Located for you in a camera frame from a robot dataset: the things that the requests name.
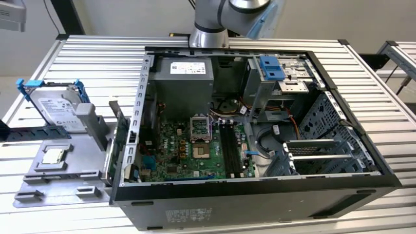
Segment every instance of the side panel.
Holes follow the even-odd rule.
[[[312,215],[324,211],[332,214],[330,217],[342,216],[390,191],[391,188],[362,192],[354,189],[327,190],[119,203],[140,230],[178,229],[314,219]]]

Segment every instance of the motherboard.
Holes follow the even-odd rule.
[[[191,125],[192,121],[162,123],[158,153],[143,156],[142,180],[163,182],[254,177],[251,158],[244,153],[248,141],[243,124],[206,124],[198,119],[192,128]],[[226,126],[234,134],[227,139]],[[191,129],[194,133],[207,133],[210,139],[191,138]]]

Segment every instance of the expansion slot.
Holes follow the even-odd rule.
[[[223,147],[223,157],[226,164],[227,178],[243,177],[243,168],[240,165],[240,154],[236,145],[235,130],[232,123],[220,124],[220,138]]]

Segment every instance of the hard drive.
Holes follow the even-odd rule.
[[[47,124],[63,126],[68,133],[86,133],[86,127],[76,116],[80,103],[90,103],[83,83],[46,83],[43,80],[30,80],[23,85],[19,79],[18,89],[32,102]]]

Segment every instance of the white label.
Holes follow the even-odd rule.
[[[243,107],[242,107],[242,109],[240,109],[240,113],[242,113],[242,115],[244,115],[244,114],[246,114],[246,112],[247,112],[247,107],[246,107],[246,106],[243,106]]]
[[[172,62],[171,74],[206,74],[204,62]]]
[[[67,99],[42,97],[39,102],[56,125],[63,126],[68,132],[86,131],[83,122]]]
[[[166,211],[170,223],[200,222],[208,221],[211,218],[212,208],[170,210]]]
[[[274,125],[274,132],[275,132],[275,135],[280,134],[279,125]]]

